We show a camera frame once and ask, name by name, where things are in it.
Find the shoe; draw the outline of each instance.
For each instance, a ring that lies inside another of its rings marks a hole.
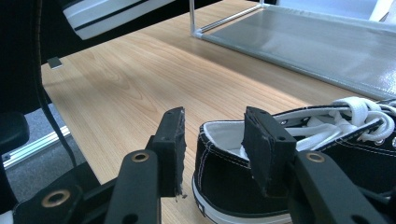
[[[387,195],[396,186],[395,106],[349,97],[274,118],[297,139],[296,150],[326,153],[357,186]],[[198,207],[216,223],[287,223],[287,200],[264,198],[252,178],[247,134],[243,120],[201,126],[192,179]]]

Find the black cable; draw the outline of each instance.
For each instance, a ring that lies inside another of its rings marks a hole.
[[[53,117],[52,113],[50,112],[50,108],[48,106],[49,102],[47,101],[46,92],[42,85],[42,76],[41,76],[41,52],[40,52],[40,25],[41,25],[41,9],[42,9],[42,0],[35,0],[33,7],[35,8],[35,12],[32,15],[33,20],[32,23],[32,32],[35,34],[33,37],[34,43],[34,50],[33,50],[33,65],[35,69],[33,71],[34,81],[35,81],[35,91],[37,94],[38,102],[40,103],[41,109],[44,112],[49,124],[51,125],[52,129],[58,135],[58,138],[66,150],[67,154],[70,157],[71,162],[73,163],[73,167],[77,166],[76,158],[73,154],[71,147],[67,144],[64,135],[62,134],[61,129],[59,128],[58,123],[56,122],[55,118]]]

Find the gray carpet floor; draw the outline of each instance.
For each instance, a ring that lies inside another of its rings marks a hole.
[[[64,122],[53,105],[49,106],[60,127]],[[53,132],[49,122],[41,109],[26,115],[30,128],[30,139],[27,144]],[[72,148],[77,163],[81,164],[85,158],[81,154],[73,136],[66,137],[66,141]],[[15,195],[19,201],[32,198],[39,190],[46,187],[56,178],[60,177],[72,168],[72,162],[64,147],[58,141],[51,147],[40,151],[7,169],[7,177]]]

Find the wooden tabletop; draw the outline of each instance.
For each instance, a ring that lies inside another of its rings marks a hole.
[[[198,26],[256,3],[226,0],[196,10]],[[186,109],[186,199],[163,199],[163,223],[210,223],[191,192],[201,124],[242,119],[246,106],[277,113],[357,95],[191,37],[190,15],[163,21],[42,66],[44,87],[101,183],[143,149],[163,113]]]

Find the wooden table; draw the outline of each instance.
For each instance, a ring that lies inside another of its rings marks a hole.
[[[226,0],[196,10],[199,27],[256,3]],[[186,109],[186,199],[163,199],[163,223],[210,223],[191,192],[199,126],[242,119],[246,106],[277,113],[357,95],[190,36],[190,16],[163,21],[42,66],[43,82],[101,183],[143,149],[166,110]]]

